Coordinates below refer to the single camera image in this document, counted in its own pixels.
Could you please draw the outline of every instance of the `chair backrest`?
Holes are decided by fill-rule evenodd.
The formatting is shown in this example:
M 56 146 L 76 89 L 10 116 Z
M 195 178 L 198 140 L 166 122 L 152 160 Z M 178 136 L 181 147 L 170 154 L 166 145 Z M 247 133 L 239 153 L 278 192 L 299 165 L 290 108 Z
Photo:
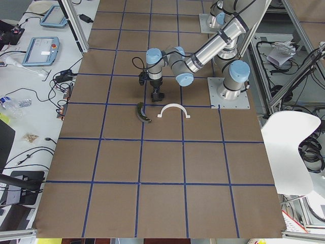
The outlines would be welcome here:
M 307 195 L 313 190 L 309 172 L 298 151 L 299 144 L 320 125 L 314 115 L 281 111 L 262 127 L 266 151 L 279 194 Z

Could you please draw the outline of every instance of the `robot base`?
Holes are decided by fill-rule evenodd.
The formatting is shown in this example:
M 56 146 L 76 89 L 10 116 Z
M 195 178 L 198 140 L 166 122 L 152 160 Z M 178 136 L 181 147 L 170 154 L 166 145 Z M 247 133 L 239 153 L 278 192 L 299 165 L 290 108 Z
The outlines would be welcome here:
M 216 34 L 217 29 L 210 28 L 207 24 L 210 14 L 199 14 L 201 33 L 205 34 Z
M 217 89 L 222 85 L 224 78 L 218 77 L 209 77 L 209 94 L 210 94 L 210 103 L 212 109 L 218 109 L 219 106 L 221 109 L 250 109 L 247 93 L 244 91 L 239 94 L 236 100 L 226 100 L 221 98 Z

